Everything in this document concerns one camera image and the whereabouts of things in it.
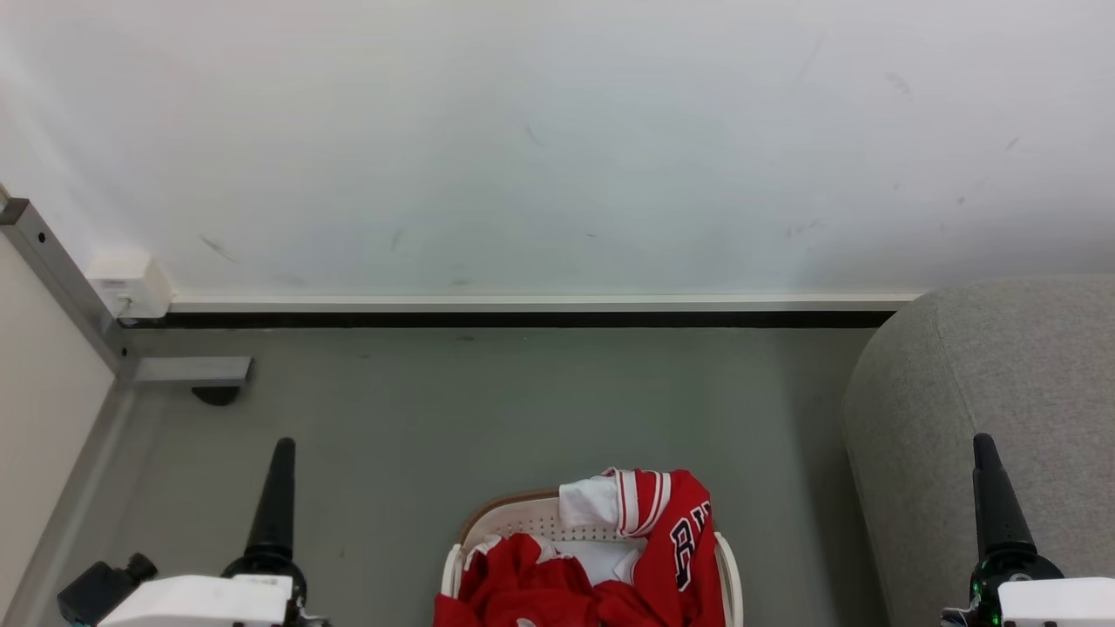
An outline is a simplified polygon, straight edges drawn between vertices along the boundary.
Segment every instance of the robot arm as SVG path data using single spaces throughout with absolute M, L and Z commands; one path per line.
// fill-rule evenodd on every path
M 969 607 L 941 612 L 942 627 L 1115 627 L 1115 579 L 1065 579 L 1038 554 L 995 441 L 972 441 L 980 561 Z
M 155 579 L 135 554 L 126 569 L 97 562 L 58 595 L 75 627 L 324 627 L 306 614 L 306 577 L 294 565 L 294 441 L 282 438 L 248 536 L 244 554 L 221 577 Z

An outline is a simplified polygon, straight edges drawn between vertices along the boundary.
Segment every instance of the metal frame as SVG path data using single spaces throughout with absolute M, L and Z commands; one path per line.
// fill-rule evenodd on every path
M 140 358 L 127 330 L 100 301 L 31 201 L 9 197 L 0 186 L 0 231 L 118 378 L 195 387 L 246 385 L 250 357 Z
M 108 368 L 119 374 L 130 351 L 124 329 L 117 325 L 31 201 L 7 199 L 0 192 L 0 202 L 3 204 L 3 210 L 0 211 L 0 231 L 3 231 Z

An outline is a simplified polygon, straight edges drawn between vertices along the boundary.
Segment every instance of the jersey lettering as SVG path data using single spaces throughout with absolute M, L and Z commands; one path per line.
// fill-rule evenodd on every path
M 705 531 L 705 521 L 712 514 L 712 505 L 708 501 L 705 501 L 694 508 L 689 514 L 694 517 L 694 522 L 697 523 L 697 533 L 702 533 Z
M 673 566 L 677 569 L 678 590 L 689 587 L 689 565 L 694 558 L 694 532 L 689 527 L 689 519 L 683 518 L 670 530 L 670 539 L 673 540 Z

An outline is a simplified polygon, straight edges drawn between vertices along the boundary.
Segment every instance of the black baseboard strip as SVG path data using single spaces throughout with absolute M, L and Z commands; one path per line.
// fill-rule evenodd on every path
M 355 328 L 876 328 L 893 311 L 583 311 L 436 314 L 167 314 L 130 329 Z

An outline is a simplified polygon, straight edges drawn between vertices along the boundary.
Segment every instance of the basketball jersey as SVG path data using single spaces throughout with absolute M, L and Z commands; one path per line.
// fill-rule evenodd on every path
M 688 471 L 610 469 L 563 485 L 559 513 L 564 525 L 604 522 L 620 536 L 647 540 L 641 556 L 617 568 L 618 580 L 597 585 L 604 625 L 724 626 L 712 508 Z

